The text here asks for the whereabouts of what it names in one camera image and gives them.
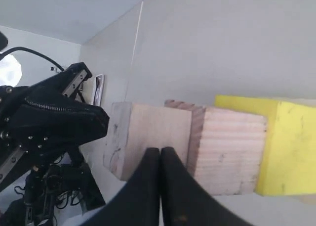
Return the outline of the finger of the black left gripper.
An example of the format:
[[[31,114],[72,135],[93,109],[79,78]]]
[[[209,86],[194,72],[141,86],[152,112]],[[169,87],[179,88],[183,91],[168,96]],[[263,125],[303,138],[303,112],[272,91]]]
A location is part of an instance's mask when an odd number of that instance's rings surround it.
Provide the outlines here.
[[[50,144],[82,145],[107,135],[109,116],[55,89],[39,87],[25,97],[26,132]]]

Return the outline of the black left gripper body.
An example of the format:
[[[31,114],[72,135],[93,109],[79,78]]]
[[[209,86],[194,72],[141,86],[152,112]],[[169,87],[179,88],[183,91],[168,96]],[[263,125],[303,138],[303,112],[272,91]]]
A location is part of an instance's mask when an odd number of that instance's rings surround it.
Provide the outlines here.
[[[19,147],[34,151],[62,125],[74,111],[79,85],[92,77],[88,67],[75,63],[65,71],[31,86],[0,88],[0,183],[10,185],[17,163],[10,155]]]

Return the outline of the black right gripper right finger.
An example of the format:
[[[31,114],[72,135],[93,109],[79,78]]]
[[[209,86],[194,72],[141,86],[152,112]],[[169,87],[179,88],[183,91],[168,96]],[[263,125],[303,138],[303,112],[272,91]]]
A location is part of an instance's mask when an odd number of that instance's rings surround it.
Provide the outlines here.
[[[188,173],[172,147],[160,154],[160,196],[166,226],[249,226],[212,198]]]

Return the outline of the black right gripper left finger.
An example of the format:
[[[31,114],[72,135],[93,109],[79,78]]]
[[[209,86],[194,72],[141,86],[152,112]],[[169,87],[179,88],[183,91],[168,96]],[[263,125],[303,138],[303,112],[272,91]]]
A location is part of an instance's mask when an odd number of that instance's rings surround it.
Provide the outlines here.
[[[119,193],[83,226],[158,226],[159,159],[157,148],[148,148]]]

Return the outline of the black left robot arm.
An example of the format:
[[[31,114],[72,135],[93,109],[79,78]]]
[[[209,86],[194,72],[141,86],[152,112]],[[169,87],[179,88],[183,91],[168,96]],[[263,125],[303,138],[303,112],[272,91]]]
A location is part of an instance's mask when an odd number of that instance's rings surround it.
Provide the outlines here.
[[[26,176],[1,225],[51,226],[62,195],[79,196],[88,209],[105,204],[79,149],[108,132],[107,113],[76,100],[91,77],[80,62],[29,87],[1,86],[0,187]]]

